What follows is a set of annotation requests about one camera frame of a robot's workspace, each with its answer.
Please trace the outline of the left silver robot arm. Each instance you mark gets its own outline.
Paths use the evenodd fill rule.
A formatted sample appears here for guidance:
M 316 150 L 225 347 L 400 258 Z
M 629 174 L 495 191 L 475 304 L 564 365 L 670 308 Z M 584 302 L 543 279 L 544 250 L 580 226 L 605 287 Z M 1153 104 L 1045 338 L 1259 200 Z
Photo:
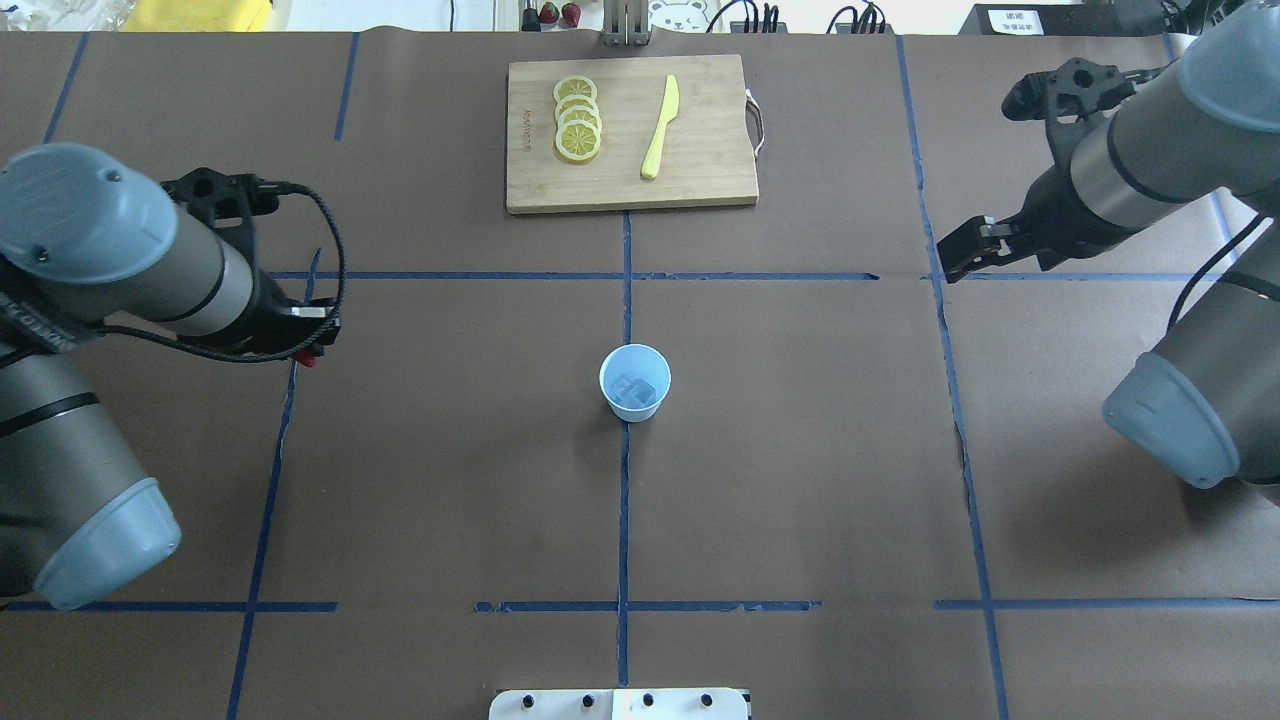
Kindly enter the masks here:
M 157 182 L 83 143 L 3 164 L 1 587 L 73 610 L 169 559 L 182 532 L 73 361 L 109 336 L 219 363 L 314 363 L 340 331 L 332 299 L 289 297 L 253 222 L 307 186 L 198 168 Z

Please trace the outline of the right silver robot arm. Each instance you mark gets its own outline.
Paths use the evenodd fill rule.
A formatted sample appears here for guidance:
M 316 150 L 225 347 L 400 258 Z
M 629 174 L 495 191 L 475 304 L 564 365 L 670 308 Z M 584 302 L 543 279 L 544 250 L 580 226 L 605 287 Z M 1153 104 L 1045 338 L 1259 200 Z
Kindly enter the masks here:
M 1044 127 L 1050 167 L 1002 219 L 934 245 L 948 283 L 1033 259 L 1097 258 L 1185 206 L 1230 193 L 1251 219 L 1187 274 L 1164 334 L 1102 404 L 1105 423 L 1185 484 L 1231 480 L 1277 501 L 1277 27 L 1243 1 L 1165 65 L 1073 56 L 1007 92 Z

